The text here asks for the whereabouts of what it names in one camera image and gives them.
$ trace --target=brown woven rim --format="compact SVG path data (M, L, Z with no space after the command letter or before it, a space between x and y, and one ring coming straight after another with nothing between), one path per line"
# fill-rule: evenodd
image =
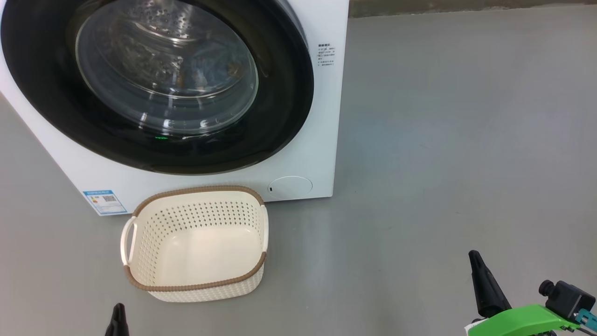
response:
M210 283L202 283L200 285L187 285L187 286L146 286L140 282L138 282L131 273L131 268L126 265L124 267L124 274L126 274L128 281L130 281L133 286L147 292L183 292L183 291L196 291L198 289L207 289L213 287L220 287L226 285L232 285L233 283L239 283L249 279L250 277L254 276L255 273L259 271L262 267L263 263L265 262L266 252L261 253L261 258L259 258L259 262L257 265L253 267L247 274L241 275L239 277L234 277L228 280L210 282Z
M172 191L166 191L165 193L155 194L155 195L149 197L148 199L146 199L145 201L141 202L141 204L139 204L139 206L137 206L137 208L133 212L133 216L135 216L135 217L139 216L139 213L141 213L141 210L143 210L149 203L151 203L157 199L160 199L160 198L185 195L185 194L194 194L194 193L207 193L210 191L242 191L244 193L251 194L251 196L255 197L257 199L257 201L259 201L259 204L264 205L263 198L261 198L261 196L259 196L257 191L254 191L251 188L242 187L240 185L215 185L212 187L186 188L186 189L172 190Z
M139 204L139 206L137 206L137 208L133 212L133 216L135 216L135 217L138 216L139 213L141 213L141 210L143 210L149 203L151 203L157 199L160 199L160 198L170 197L170 196L178 196L178 195L184 195L184 194L206 193L206 192L210 192L210 191L242 191L247 194L251 194L253 197L255 197L257 199L257 201L259 201L259 204L264 205L264 202L263 202L263 199L261 198L261 196L259 196L259 194L251 188L242 187L240 185L218 185L218 186L213 186L213 187L186 188L186 189L173 190L173 191L167 191L165 193L156 194L154 196L149 197L145 201L141 202L141 204ZM198 284L198 285L147 286L147 285L144 285L144 284L140 283L139 281L137 281L137 279L135 279L135 277L131 273L131 268L128 265L126 265L124 267L124 274L127 276L128 281L133 286L135 286L143 291L147 291L147 292L196 291L198 289L207 289L207 288L231 285L233 283L239 283L239 282L249 279L250 277L254 276L259 271L259 269L263 266L263 263L265 262L266 254L267 254L266 252L262 252L261 258L259 258L257 265L255 265L255 267L253 267L252 270L250 270L248 273L246 273L244 275L241 275L239 277L235 277L232 279L210 282L210 283L202 283L202 284Z

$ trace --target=washing machine door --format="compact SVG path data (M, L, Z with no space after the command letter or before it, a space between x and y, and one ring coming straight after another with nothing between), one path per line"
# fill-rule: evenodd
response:
M7 0L1 42L53 126L154 172L263 161L303 125L313 69L275 0Z

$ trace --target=washing machine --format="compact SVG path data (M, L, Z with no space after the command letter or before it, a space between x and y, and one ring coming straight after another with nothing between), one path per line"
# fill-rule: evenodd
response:
M348 0L0 0L0 90L99 215L332 196Z

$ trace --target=white plastic basket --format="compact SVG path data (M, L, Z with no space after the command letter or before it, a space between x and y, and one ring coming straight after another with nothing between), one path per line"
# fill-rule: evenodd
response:
M259 285L267 240L267 210L255 191L191 188L142 202L122 230L121 257L128 280L160 300L220 300Z

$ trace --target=gray floor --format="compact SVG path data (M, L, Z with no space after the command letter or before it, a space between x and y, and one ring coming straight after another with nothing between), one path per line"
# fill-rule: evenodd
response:
M269 205L246 297L168 304L124 277L99 218L0 107L0 335L461 335L469 249L513 306L597 294L597 7L352 20L333 198Z

